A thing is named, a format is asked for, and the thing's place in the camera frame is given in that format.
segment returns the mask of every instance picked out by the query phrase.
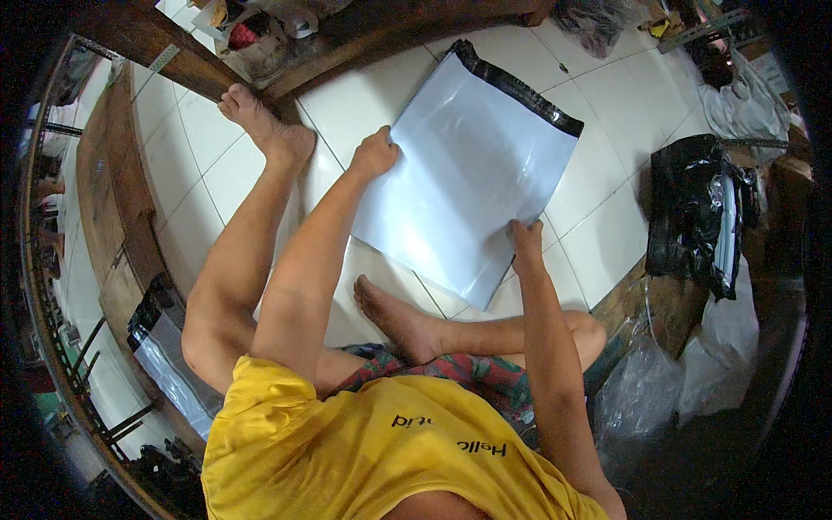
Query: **yellow t-shirt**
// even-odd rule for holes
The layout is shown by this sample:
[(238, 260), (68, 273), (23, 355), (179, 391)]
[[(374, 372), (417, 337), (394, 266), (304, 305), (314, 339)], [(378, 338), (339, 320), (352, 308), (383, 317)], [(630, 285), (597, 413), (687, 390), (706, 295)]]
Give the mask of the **yellow t-shirt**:
[(210, 518), (381, 518), (423, 491), (496, 520), (607, 518), (476, 394), (376, 379), (324, 402), (286, 367), (242, 357), (202, 466)]

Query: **white poly mailer bag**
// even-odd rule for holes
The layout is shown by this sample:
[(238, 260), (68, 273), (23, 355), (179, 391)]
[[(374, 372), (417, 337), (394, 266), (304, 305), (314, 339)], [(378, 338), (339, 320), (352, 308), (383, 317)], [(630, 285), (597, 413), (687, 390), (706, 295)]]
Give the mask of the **white poly mailer bag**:
[(542, 214), (582, 128), (460, 40), (393, 125), (401, 157), (352, 234), (485, 310), (514, 256), (508, 222)]

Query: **plastic bag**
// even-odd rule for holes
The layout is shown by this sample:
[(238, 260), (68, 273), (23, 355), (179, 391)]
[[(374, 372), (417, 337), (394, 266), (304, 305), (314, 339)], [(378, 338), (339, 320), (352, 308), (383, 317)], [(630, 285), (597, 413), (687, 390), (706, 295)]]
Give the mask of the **plastic bag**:
[(479, 310), (514, 257), (508, 222), (543, 213), (583, 123), (457, 40), (390, 130), (352, 235)]
[(756, 188), (755, 173), (732, 165), (711, 134), (680, 139), (650, 160), (647, 273), (691, 278), (717, 300), (733, 300), (750, 198), (743, 191)]
[(141, 367), (208, 440), (223, 397), (194, 374), (182, 356), (185, 306), (166, 275), (158, 275), (127, 326), (127, 341)]
[(735, 291), (735, 301), (717, 302), (711, 296), (702, 313), (701, 332), (691, 337), (682, 352), (685, 383), (677, 406), (680, 426), (694, 415), (739, 408), (745, 398), (760, 339), (745, 257), (740, 260)]
[[(716, 135), (725, 139), (789, 140), (789, 108), (748, 61), (731, 51), (736, 68), (734, 81), (717, 91), (710, 85), (697, 87), (705, 118)], [(753, 146), (760, 163), (771, 162), (785, 153), (782, 148)]]
[(567, 38), (590, 56), (607, 59), (622, 30), (649, 18), (647, 2), (633, 0), (567, 0), (555, 2), (552, 20)]
[(595, 398), (599, 449), (618, 440), (646, 440), (669, 423), (683, 378), (679, 364), (651, 338), (633, 338)]

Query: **red object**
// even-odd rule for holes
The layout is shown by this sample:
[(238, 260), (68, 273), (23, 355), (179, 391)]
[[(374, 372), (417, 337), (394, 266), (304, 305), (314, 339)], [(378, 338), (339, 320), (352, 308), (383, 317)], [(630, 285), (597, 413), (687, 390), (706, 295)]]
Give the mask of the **red object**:
[(231, 29), (231, 35), (228, 36), (228, 47), (239, 51), (240, 49), (245, 49), (252, 43), (256, 43), (257, 40), (259, 38), (251, 29), (242, 23), (238, 23)]

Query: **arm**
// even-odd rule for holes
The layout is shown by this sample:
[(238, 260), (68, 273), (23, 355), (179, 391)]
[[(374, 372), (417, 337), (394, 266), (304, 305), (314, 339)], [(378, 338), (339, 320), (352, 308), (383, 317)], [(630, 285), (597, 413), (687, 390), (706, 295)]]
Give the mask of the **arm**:
[(389, 170), (399, 147), (389, 126), (362, 141), (352, 164), (292, 236), (263, 295), (251, 355), (314, 381), (349, 232), (367, 185)]
[(583, 397), (581, 361), (563, 320), (541, 251), (540, 221), (510, 223), (514, 270), (520, 279), (526, 371), (532, 390), (541, 453), (580, 493), (593, 498), (612, 520), (626, 518), (621, 498), (604, 477), (592, 441)]

